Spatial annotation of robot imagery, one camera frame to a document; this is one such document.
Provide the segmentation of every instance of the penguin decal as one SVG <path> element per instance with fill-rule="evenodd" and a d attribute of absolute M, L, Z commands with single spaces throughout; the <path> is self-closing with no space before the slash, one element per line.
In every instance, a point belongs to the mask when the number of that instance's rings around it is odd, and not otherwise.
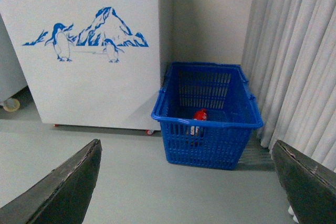
<path fill-rule="evenodd" d="M 53 24 L 49 31 L 44 29 L 37 39 L 22 46 L 44 45 L 51 49 L 52 45 L 60 62 L 85 60 L 87 57 L 82 57 L 84 55 L 96 59 L 97 55 L 106 55 L 111 63 L 119 62 L 119 53 L 125 53 L 127 47 L 137 47 L 139 50 L 149 47 L 145 37 L 140 32 L 133 33 L 111 6 L 98 10 L 93 21 L 84 28 L 74 27 L 73 23 L 70 26 Z"/>
<path fill-rule="evenodd" d="M 105 39 L 102 44 L 104 46 L 103 53 L 107 55 L 110 60 L 109 62 L 119 62 L 119 52 L 125 52 L 116 47 L 111 39 Z"/>
<path fill-rule="evenodd" d="M 71 61 L 70 60 L 70 44 L 74 46 L 74 42 L 64 34 L 67 28 L 62 23 L 56 23 L 52 31 L 52 36 L 45 43 L 45 46 L 52 44 L 57 54 L 57 59 L 59 61 Z"/>

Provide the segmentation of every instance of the basket handle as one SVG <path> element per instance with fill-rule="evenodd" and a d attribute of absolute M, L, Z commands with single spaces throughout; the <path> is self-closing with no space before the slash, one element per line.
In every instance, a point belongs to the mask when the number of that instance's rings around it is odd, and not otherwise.
<path fill-rule="evenodd" d="M 257 120 L 257 126 L 258 128 L 262 127 L 264 125 L 259 109 L 258 109 L 258 105 L 257 105 L 257 99 L 256 97 L 251 93 L 249 87 L 248 87 L 248 80 L 246 79 L 244 73 L 242 72 L 244 78 L 245 78 L 245 82 L 244 82 L 244 88 L 245 88 L 245 92 L 246 95 L 248 97 L 249 103 L 251 104 L 252 110 L 253 110 L 253 114 L 255 119 Z"/>
<path fill-rule="evenodd" d="M 159 97 L 156 100 L 155 106 L 154 106 L 152 114 L 151 114 L 151 117 L 155 120 L 160 119 L 160 117 L 156 116 L 156 113 L 157 113 L 157 109 L 161 107 L 165 92 L 166 92 L 166 89 L 164 89 L 164 88 L 161 88 L 159 90 Z"/>
<path fill-rule="evenodd" d="M 239 66 L 239 69 L 238 69 L 238 70 L 239 70 L 238 72 L 239 72 L 240 79 L 242 80 L 242 82 L 243 82 L 244 84 L 248 84 L 248 80 L 247 80 L 247 78 L 246 78 L 246 76 L 245 76 L 245 74 L 244 74 L 244 72 L 243 72 L 241 66 Z"/>

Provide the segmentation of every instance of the mountain illustration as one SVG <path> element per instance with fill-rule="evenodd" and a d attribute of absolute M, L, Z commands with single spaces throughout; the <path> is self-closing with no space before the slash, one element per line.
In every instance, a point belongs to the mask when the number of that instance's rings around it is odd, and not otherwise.
<path fill-rule="evenodd" d="M 79 34 L 72 34 L 70 32 L 73 26 L 74 24 L 69 27 L 64 26 L 62 33 L 68 37 L 69 41 L 73 42 L 74 46 L 105 46 L 107 39 L 109 39 L 116 47 L 148 47 L 143 35 L 141 33 L 134 35 L 112 7 L 100 9 L 96 13 L 93 22 Z M 48 32 L 43 30 L 36 40 L 26 42 L 23 46 L 34 46 L 37 43 L 43 42 L 47 34 Z M 52 37 L 48 41 L 55 37 L 55 26 L 52 34 Z"/>
<path fill-rule="evenodd" d="M 47 31 L 42 31 L 42 33 L 38 36 L 38 38 L 32 42 L 26 42 L 23 44 L 23 46 L 34 46 L 37 43 L 43 42 L 44 41 L 44 37 L 48 34 Z"/>

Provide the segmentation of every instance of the red object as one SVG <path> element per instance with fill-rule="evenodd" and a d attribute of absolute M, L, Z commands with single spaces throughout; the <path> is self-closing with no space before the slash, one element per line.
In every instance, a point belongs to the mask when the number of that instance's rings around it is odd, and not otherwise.
<path fill-rule="evenodd" d="M 153 131 L 153 130 L 146 130 L 145 132 L 146 132 L 146 134 L 147 134 L 148 136 L 151 136 L 151 135 L 154 134 L 154 131 Z"/>
<path fill-rule="evenodd" d="M 193 117 L 194 120 L 206 121 L 208 119 L 208 115 L 206 114 L 206 109 L 201 109 L 196 111 Z"/>

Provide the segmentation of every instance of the blue plastic basket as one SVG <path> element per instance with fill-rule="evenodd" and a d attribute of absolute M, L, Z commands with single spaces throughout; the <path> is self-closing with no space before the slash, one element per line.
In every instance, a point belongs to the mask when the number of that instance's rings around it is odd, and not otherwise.
<path fill-rule="evenodd" d="M 174 62 L 152 112 L 169 163 L 234 169 L 252 129 L 262 127 L 255 97 L 238 65 Z M 208 120 L 192 120 L 207 109 Z M 197 134 L 190 134 L 197 127 Z"/>

